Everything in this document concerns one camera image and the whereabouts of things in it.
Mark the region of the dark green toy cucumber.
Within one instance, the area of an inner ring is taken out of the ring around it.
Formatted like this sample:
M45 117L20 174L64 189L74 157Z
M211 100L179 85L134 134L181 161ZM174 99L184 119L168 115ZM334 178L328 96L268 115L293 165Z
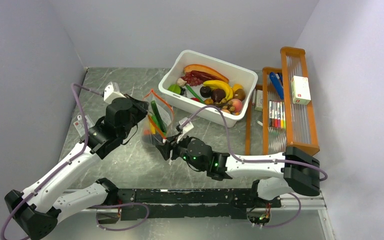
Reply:
M158 122L159 122L159 125L160 125L160 129L163 133L166 133L167 132L167 129L166 129L166 126L165 126L165 123L160 115L160 112L159 112L159 109L158 109L158 105L156 103L155 100L152 100L150 102L150 105L151 105L151 108L152 108L152 111L153 111L153 114L156 116Z

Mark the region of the white plastic food bin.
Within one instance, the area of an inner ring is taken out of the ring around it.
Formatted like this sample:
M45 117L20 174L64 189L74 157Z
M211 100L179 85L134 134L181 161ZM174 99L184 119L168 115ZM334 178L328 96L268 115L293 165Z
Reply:
M245 116L257 80L254 71L184 50L158 89L169 105L231 128Z

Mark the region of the green toy chili pepper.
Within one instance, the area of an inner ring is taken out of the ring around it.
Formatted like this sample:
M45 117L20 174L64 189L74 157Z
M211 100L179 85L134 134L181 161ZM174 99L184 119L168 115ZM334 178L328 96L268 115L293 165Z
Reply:
M158 131L161 131L160 124L159 124L159 121L157 120L157 117L154 114L152 114L151 119L152 119L153 123L155 124L156 129Z

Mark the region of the red toy grapes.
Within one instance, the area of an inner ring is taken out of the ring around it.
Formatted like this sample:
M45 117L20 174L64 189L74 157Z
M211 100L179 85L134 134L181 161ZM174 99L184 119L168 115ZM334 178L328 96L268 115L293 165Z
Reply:
M191 72L186 72L184 74L184 76L181 77L181 79L183 79L184 81L186 81L186 83L191 86L191 87L195 87L195 86L200 86L203 84L203 80L201 80L200 78L198 77L195 77L192 75Z

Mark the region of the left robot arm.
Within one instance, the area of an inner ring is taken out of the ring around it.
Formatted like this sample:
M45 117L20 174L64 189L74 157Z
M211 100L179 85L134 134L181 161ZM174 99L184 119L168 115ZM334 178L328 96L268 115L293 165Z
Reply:
M131 129L147 117L148 108L148 102L129 95L109 100L105 115L85 131L63 160L31 186L5 196L10 218L29 239L41 240L60 222L84 209L112 208L121 202L119 188L107 178L70 194L64 192L90 167L128 143Z

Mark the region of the white tag card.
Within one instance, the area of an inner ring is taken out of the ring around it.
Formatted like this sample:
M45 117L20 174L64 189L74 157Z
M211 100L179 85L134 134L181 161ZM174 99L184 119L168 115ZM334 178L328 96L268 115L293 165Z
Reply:
M77 120L73 123L75 129L77 130L78 134L80 137L82 137L85 134L85 125L83 122L82 115L77 115ZM94 121L90 118L90 116L87 114L84 116L86 123L87 123L87 129L91 129L95 123Z

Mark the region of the orange toy melon slice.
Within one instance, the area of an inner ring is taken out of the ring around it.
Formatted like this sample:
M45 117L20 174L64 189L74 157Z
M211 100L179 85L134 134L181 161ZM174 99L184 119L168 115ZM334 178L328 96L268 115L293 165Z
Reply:
M216 76L217 80L221 80L221 81L224 81L225 83L229 83L229 79L227 77L225 77L215 69L202 64L190 64L183 68L184 73L188 73L191 71L198 71L198 72L210 74L210 75Z

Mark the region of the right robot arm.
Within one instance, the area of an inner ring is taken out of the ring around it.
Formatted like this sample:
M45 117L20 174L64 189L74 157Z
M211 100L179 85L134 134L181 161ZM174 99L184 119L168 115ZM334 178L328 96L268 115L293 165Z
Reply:
M178 140L172 136L156 148L164 160L182 159L193 170L205 172L216 181L253 177L249 199L255 207L262 207L283 194L307 197L320 194L320 162L294 146L269 155L233 155L214 151L196 137Z

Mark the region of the white small carton box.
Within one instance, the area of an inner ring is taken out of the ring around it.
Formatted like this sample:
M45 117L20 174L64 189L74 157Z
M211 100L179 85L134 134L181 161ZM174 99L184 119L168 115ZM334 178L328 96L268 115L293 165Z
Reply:
M308 105L311 102L309 79L294 75L291 80L292 102L299 105Z

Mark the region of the set of coloured markers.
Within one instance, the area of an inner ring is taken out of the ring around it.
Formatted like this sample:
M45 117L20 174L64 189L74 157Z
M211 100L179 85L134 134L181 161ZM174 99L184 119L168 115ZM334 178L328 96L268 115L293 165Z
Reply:
M276 100L268 102L268 126L276 129L286 129L284 102Z

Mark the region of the yellow toy chili pepper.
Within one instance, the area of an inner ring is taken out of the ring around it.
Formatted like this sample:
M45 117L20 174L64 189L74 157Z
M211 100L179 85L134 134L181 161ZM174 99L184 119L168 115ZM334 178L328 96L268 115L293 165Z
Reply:
M153 121L149 121L149 131L152 135L156 134L156 128L154 127Z

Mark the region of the orange wooden rack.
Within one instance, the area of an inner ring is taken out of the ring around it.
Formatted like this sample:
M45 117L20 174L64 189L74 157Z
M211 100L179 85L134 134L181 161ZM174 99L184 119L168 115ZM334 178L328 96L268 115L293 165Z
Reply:
M284 46L280 49L281 67L264 67L262 69L262 83L252 88L251 96L257 91L262 92L263 103L278 100L278 95L272 83L269 81L269 74L281 73L284 89L284 106L286 122L285 128L272 128L269 126L269 110L264 106L261 113L262 125L252 127L253 107L248 103L244 108L246 111L245 148L246 155L251 154L252 133L260 133L262 140L257 143L261 148L259 153L267 155L277 153L285 147L297 147L307 154L313 156L320 151L318 142L316 120L312 102L307 105L295 104L293 102L291 79L293 76L308 77L306 52L302 48Z

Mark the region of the clear zip top bag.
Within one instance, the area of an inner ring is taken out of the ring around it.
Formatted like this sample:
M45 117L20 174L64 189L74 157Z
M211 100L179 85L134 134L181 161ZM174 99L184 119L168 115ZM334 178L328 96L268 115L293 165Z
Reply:
M172 132L174 110L154 89L142 99L149 103L142 125L142 143L146 147L163 145Z

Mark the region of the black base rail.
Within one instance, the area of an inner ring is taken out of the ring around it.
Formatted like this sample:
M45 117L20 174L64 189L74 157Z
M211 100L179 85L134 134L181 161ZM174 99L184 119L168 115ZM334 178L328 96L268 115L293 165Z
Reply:
M148 207L129 205L100 209L97 212L98 222L115 224L145 216L150 219L229 217L245 220L248 214L256 215L282 206L280 197L260 199L251 188L121 188L117 199L111 201L112 205L130 203L143 203Z

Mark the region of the green toy lime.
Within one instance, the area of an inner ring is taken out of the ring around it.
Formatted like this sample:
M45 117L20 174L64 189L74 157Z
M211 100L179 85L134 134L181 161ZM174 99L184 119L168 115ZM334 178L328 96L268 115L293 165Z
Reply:
M175 93L177 95L181 95L182 94L182 88L177 85L177 84L171 84L168 89L168 91L172 92L172 93Z

